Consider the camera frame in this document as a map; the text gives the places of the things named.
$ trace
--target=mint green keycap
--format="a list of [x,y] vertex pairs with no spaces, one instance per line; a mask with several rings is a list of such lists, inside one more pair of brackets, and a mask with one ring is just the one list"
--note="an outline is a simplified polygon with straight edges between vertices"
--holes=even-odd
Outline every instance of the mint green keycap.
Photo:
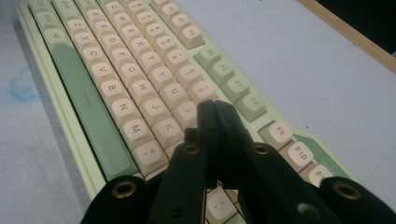
[[43,36],[49,50],[53,50],[55,45],[58,43],[67,43],[69,46],[72,46],[72,43],[69,41],[67,34],[62,29],[47,29],[43,32]]
[[235,104],[247,121],[253,121],[266,112],[265,100],[259,94],[249,93]]
[[213,66],[207,70],[207,73],[218,86],[221,86],[225,81],[230,79],[230,77],[235,75],[233,64],[224,59],[213,64]]
[[63,27],[54,11],[39,11],[35,14],[35,19],[42,31],[48,28]]
[[36,14],[39,11],[53,11],[49,0],[29,0],[29,7]]
[[203,47],[197,55],[194,56],[195,60],[200,64],[205,70],[207,70],[212,64],[221,59],[220,52],[213,46]]
[[242,76],[235,75],[228,79],[221,86],[221,89],[231,102],[236,103],[236,101],[249,93],[249,84]]
[[83,20],[81,13],[78,11],[73,0],[52,0],[59,17],[63,22],[68,22],[74,19]]
[[56,44],[51,52],[107,180],[138,172],[77,51]]

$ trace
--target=light blue surface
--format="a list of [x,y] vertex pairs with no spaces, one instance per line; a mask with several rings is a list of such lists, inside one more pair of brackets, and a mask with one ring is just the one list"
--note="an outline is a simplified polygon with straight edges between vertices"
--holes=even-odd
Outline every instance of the light blue surface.
[[[0,223],[77,223],[89,199],[16,2],[0,0]],[[178,2],[291,125],[396,210],[396,75],[296,1]]]

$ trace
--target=wooden edge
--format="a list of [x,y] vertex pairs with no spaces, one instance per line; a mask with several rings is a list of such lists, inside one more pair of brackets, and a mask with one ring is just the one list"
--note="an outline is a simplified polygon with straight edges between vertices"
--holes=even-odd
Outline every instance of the wooden edge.
[[393,74],[396,75],[396,58],[383,49],[377,44],[371,41],[366,36],[355,30],[352,26],[332,14],[330,10],[322,6],[315,0],[298,0],[303,6],[315,13],[319,18],[328,23],[333,29],[338,31],[341,35],[346,37],[354,45],[358,46],[379,63],[382,63],[387,67]]

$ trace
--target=spacebar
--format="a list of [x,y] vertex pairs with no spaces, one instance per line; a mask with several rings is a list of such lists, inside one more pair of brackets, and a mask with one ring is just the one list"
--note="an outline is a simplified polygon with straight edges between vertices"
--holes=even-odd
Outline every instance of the spacebar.
[[64,43],[51,51],[102,171],[108,180],[138,172],[76,49]]

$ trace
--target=keyboard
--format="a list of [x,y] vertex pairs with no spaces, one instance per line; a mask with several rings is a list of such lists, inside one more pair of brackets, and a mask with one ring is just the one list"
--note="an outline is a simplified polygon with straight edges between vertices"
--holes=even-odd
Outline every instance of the keyboard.
[[[254,83],[170,0],[29,0],[21,26],[93,198],[120,175],[166,170],[205,100],[233,104],[253,141],[305,181],[356,177],[314,135],[291,127]],[[244,223],[237,190],[207,193],[208,223]]]

